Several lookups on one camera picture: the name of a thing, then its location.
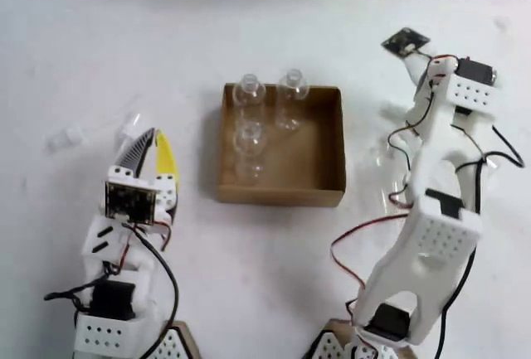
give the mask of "white table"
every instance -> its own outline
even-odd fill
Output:
[[[132,109],[158,120],[178,158],[167,258],[181,289],[178,318],[203,356],[300,357],[329,318],[345,317],[343,302],[358,290],[330,260],[330,242],[382,214],[367,204],[372,174],[364,168],[392,127],[382,104],[412,104],[406,69],[380,47],[404,26],[441,52],[498,69],[507,101],[497,124],[531,161],[527,0],[0,0],[2,357],[69,357],[73,308],[42,297],[82,280],[80,246],[114,156],[117,120]],[[246,72],[275,82],[293,66],[343,91],[342,203],[217,203],[223,84]],[[45,153],[46,137],[71,124],[96,131],[77,148]],[[527,355],[519,352],[531,337],[531,173],[504,165],[492,182],[485,238],[449,315],[446,358]],[[367,277],[397,229],[374,226],[339,254]],[[169,307],[170,290],[163,294]],[[438,336],[434,327],[419,357],[433,356]]]

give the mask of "clear plastic bottle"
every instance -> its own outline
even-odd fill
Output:
[[[300,126],[297,101],[306,99],[309,87],[300,70],[289,70],[276,86],[275,124],[282,129]]]
[[[245,122],[234,132],[233,144],[238,182],[256,183],[264,169],[266,134],[263,124]]]
[[[245,123],[264,124],[266,88],[255,75],[244,75],[232,90],[236,129]]]

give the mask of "cable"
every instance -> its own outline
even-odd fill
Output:
[[[166,239],[164,240],[163,246],[161,248],[161,251],[165,251],[166,250],[166,246],[168,246],[169,241],[172,239],[172,227],[169,224],[167,224],[166,222],[156,221],[154,223],[157,224],[157,225],[165,226],[168,229],[168,236],[166,236]]]
[[[485,154],[483,153],[483,150],[481,149],[481,146],[475,141],[475,139],[472,138],[472,136],[466,132],[465,129],[459,127],[458,125],[455,125],[455,124],[450,124],[451,127],[453,127],[454,129],[459,129],[464,135],[466,135],[466,137],[474,144],[474,146],[480,151],[480,154],[481,154],[481,157],[484,158],[485,157]]]
[[[140,243],[142,243],[142,245],[148,249],[151,254],[153,254],[153,256],[158,260],[158,262],[160,262],[160,264],[163,266],[164,270],[166,271],[166,273],[168,274],[168,277],[170,279],[170,281],[172,282],[172,286],[173,286],[173,292],[174,292],[174,297],[173,297],[173,309],[172,309],[172,313],[168,319],[168,321],[166,322],[166,325],[164,326],[162,332],[158,335],[158,338],[157,340],[153,343],[153,345],[151,347],[148,348],[148,350],[139,358],[139,359],[147,359],[149,357],[149,355],[151,355],[158,347],[158,345],[163,341],[164,337],[166,336],[166,333],[168,332],[168,330],[172,327],[173,325],[173,320],[175,319],[175,314],[177,313],[177,307],[178,307],[178,304],[179,304],[179,287],[177,285],[177,280],[175,279],[175,276],[173,276],[173,272],[172,270],[170,269],[169,265],[166,263],[166,261],[164,260],[164,258],[162,257],[162,255],[157,251],[157,249],[155,249],[153,247],[153,245],[151,243],[149,243],[148,240],[146,240],[137,230],[136,228],[133,228],[127,224],[122,224],[122,226],[126,229],[129,229],[131,231],[133,231],[134,235],[137,237],[138,240],[140,240]]]
[[[395,196],[399,196],[403,194],[407,189],[407,184],[404,185],[404,187],[398,191],[398,192],[391,192],[387,195],[387,199],[394,204],[396,207],[400,208],[401,210],[411,210],[413,208],[413,203],[402,203],[401,201],[398,201],[395,199]]]
[[[97,284],[103,282],[104,280],[107,280],[109,276],[111,276],[114,272],[111,266],[112,266],[111,263],[104,261],[103,262],[104,274],[101,275],[99,278],[94,279],[89,283],[82,284],[81,286],[74,287],[73,289],[70,289],[70,290],[56,292],[56,293],[49,293],[44,296],[44,300],[51,301],[52,299],[59,299],[59,298],[69,299],[76,307],[76,311],[82,312],[82,313],[88,312],[89,309],[83,305],[83,303],[81,302],[80,298],[76,295],[76,293],[80,293],[81,291],[85,289],[89,289],[91,287],[95,287]]]
[[[349,237],[350,235],[352,235],[352,233],[366,227],[366,226],[370,226],[370,225],[373,225],[373,224],[377,224],[379,222],[384,222],[384,221],[391,221],[391,220],[396,220],[396,219],[399,219],[399,218],[405,218],[407,217],[407,214],[396,214],[394,216],[383,216],[381,218],[377,218],[375,220],[372,220],[372,221],[367,221],[367,222],[364,222],[363,224],[360,224],[358,226],[356,226],[355,228],[351,229],[351,230],[347,230],[346,232],[344,232],[340,237],[338,237],[336,240],[334,240],[332,242],[332,244],[330,245],[330,255],[332,256],[332,259],[334,260],[334,262],[339,265],[339,267],[344,270],[345,272],[347,272],[348,274],[350,274],[351,276],[353,276],[360,284],[361,286],[365,289],[365,282],[363,281],[362,278],[360,278],[358,276],[358,274],[356,274],[354,271],[352,271],[351,269],[349,269],[345,264],[343,264],[341,261],[338,260],[338,258],[335,256],[334,254],[334,247],[336,244],[338,244],[341,240]]]
[[[389,146],[391,148],[395,148],[397,151],[399,152],[402,152],[404,153],[404,156],[406,156],[406,161],[407,161],[407,170],[408,171],[411,171],[412,169],[412,165],[411,165],[411,162],[409,160],[409,155],[407,154],[407,152],[402,149],[402,148],[399,148],[398,146],[396,145],[393,145],[391,143],[391,137],[396,134],[396,133],[400,133],[401,131],[406,131],[408,129],[414,129],[415,127],[417,127],[420,123],[422,123],[424,121],[424,119],[426,118],[426,116],[428,115],[428,113],[430,112],[430,108],[431,108],[431,104],[433,103],[433,91],[431,92],[430,94],[430,99],[429,99],[429,103],[426,107],[426,112],[424,112],[424,114],[422,115],[422,117],[416,122],[416,123],[413,123],[413,124],[408,124],[406,127],[401,127],[399,129],[395,129],[394,131],[392,131],[388,136],[387,136],[387,143],[389,144]]]
[[[430,61],[433,59],[433,56],[428,55],[428,54],[426,54],[425,52],[422,52],[422,51],[418,50],[417,48],[414,49],[413,52],[415,52],[415,53],[418,54],[418,55],[425,56],[425,57],[428,58]]]
[[[493,152],[487,152],[480,160],[477,162],[469,162],[465,164],[461,164],[458,168],[455,169],[455,172],[458,172],[463,167],[468,167],[472,164],[476,164],[475,169],[475,212],[480,214],[481,213],[481,171],[483,170],[483,166],[486,164],[486,159],[488,156],[501,156],[504,158],[507,158],[510,160],[512,164],[514,164],[516,167],[524,168],[524,160],[518,153],[518,151],[514,148],[513,145],[501,134],[500,131],[493,125],[492,126],[493,131],[498,135],[498,137],[507,145],[507,147],[510,149],[510,151],[513,153],[513,155],[516,157],[516,160],[511,158],[507,153],[493,151]],[[472,251],[468,258],[468,262],[466,263],[465,272],[463,272],[463,275],[461,276],[461,279],[459,283],[457,284],[457,287],[454,290],[454,293],[448,298],[448,301],[446,302],[445,306],[442,308],[441,311],[441,334],[439,336],[439,344],[437,347],[437,352],[435,354],[435,359],[439,359],[442,354],[442,349],[445,344],[445,337],[446,337],[446,316],[448,314],[448,310],[452,306],[452,304],[455,302],[457,297],[459,296],[461,290],[465,286],[466,280],[468,279],[470,275],[470,271],[472,269],[472,265],[474,264],[475,259],[475,252],[476,248]]]

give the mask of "perforated plastic bracket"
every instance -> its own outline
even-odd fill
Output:
[[[157,349],[149,356],[149,359],[192,359],[188,355],[185,343],[179,333],[170,329]]]
[[[74,349],[104,357],[131,358],[143,326],[142,318],[124,322],[80,314]]]
[[[325,332],[321,336],[312,359],[343,359],[343,347],[332,332]]]
[[[497,111],[499,91],[495,87],[451,75],[444,79],[437,92],[446,92],[448,102],[492,117]]]

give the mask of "cardboard box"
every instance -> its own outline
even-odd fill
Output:
[[[235,174],[234,104],[225,85],[217,180],[218,200],[272,206],[337,206],[345,192],[345,152],[341,92],[311,87],[297,112],[301,127],[294,132],[275,126],[274,85],[266,85],[267,146],[264,172],[257,184],[239,184]]]

